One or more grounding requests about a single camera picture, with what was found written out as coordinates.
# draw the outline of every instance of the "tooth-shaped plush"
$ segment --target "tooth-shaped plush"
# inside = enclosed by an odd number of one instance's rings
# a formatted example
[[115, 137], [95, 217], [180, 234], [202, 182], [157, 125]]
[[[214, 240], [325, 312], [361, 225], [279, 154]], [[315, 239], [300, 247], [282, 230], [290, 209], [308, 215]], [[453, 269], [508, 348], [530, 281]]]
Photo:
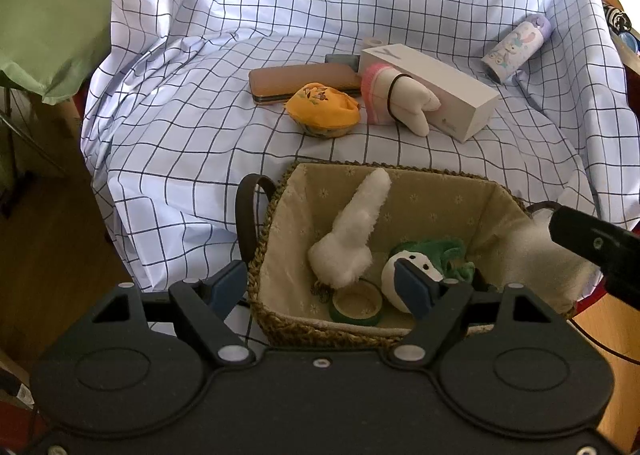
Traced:
[[367, 241], [390, 187], [386, 170], [373, 170], [335, 217], [331, 232], [311, 246], [307, 256], [319, 281], [342, 289], [357, 281], [369, 268], [372, 257]]
[[440, 107], [440, 100], [426, 86], [385, 63], [365, 70], [360, 90], [369, 124], [393, 124], [398, 120], [421, 137], [429, 133], [424, 112]]

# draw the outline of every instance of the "yellow fabric pouch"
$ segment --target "yellow fabric pouch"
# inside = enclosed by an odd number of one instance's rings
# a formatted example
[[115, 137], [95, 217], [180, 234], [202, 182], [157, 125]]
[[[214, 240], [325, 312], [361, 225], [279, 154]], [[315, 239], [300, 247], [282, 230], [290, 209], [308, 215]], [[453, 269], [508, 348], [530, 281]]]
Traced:
[[284, 107], [303, 130], [318, 137], [341, 137], [360, 122], [355, 99], [320, 83], [303, 86]]

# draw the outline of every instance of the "green and white plush toy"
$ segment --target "green and white plush toy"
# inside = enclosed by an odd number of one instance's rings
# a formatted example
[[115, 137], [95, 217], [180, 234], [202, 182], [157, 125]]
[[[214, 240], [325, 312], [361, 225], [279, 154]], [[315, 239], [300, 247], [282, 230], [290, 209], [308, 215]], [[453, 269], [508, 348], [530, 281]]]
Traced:
[[460, 239], [441, 239], [422, 242], [404, 242], [391, 250], [382, 269], [382, 294], [399, 311], [409, 309], [396, 293], [394, 275], [396, 260], [406, 258], [434, 281], [455, 278], [471, 283], [476, 270], [470, 261], [465, 262], [465, 244]]

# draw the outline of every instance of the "woven basket rim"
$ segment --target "woven basket rim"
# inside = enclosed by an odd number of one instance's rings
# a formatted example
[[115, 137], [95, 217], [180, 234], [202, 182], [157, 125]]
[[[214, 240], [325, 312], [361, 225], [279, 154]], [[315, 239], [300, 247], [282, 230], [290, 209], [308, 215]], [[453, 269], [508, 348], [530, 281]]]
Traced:
[[516, 202], [518, 207], [522, 210], [522, 212], [530, 216], [526, 210], [523, 200], [515, 197], [511, 191], [498, 184], [496, 181], [489, 180], [487, 177], [481, 175], [475, 175], [472, 173], [466, 172], [456, 172], [450, 170], [438, 170], [435, 168], [419, 168], [415, 166], [401, 166], [401, 165], [392, 165], [378, 162], [371, 163], [359, 163], [359, 162], [335, 162], [335, 161], [294, 161], [292, 164], [287, 167], [286, 171], [282, 175], [280, 182], [276, 188], [273, 197], [267, 206], [266, 216], [264, 220], [264, 225], [262, 227], [262, 232], [260, 234], [260, 238], [258, 239], [258, 247], [256, 248], [254, 259], [248, 265], [248, 283], [247, 283], [247, 293], [248, 300], [251, 305], [252, 313], [254, 314], [258, 324], [262, 327], [265, 334], [274, 344], [282, 343], [279, 341], [276, 336], [278, 335], [279, 329], [287, 329], [287, 336], [304, 336], [307, 340], [316, 339], [319, 344], [327, 344], [327, 343], [337, 343], [340, 345], [350, 344], [354, 346], [391, 346], [393, 343], [396, 343], [402, 340], [403, 337], [373, 337], [368, 336], [366, 334], [357, 334], [352, 332], [340, 331], [336, 329], [328, 329], [322, 327], [315, 327], [308, 324], [300, 323], [292, 318], [286, 318], [281, 315], [274, 313], [269, 310], [258, 298], [258, 294], [260, 292], [260, 269], [262, 268], [262, 263], [264, 261], [264, 255], [267, 252], [267, 246], [269, 241], [269, 232], [271, 228], [271, 222], [273, 221], [273, 217], [277, 208], [278, 203], [280, 202], [280, 198], [282, 194], [287, 188], [287, 183], [292, 173], [296, 170], [299, 165], [302, 164], [324, 164], [324, 165], [345, 165], [345, 166], [365, 166], [365, 167], [373, 167], [373, 168], [387, 168], [387, 169], [397, 169], [397, 170], [408, 170], [408, 171], [417, 171], [424, 173], [434, 173], [440, 175], [449, 175], [449, 176], [458, 176], [458, 177], [467, 177], [476, 180], [483, 180], [495, 184], [498, 188], [506, 191], [511, 198]]

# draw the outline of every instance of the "green bag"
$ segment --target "green bag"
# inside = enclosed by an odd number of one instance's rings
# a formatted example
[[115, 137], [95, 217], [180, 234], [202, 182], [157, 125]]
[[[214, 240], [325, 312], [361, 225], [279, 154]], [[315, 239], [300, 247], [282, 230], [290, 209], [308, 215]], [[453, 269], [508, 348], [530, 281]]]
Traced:
[[111, 0], [0, 0], [0, 86], [55, 104], [111, 49]]

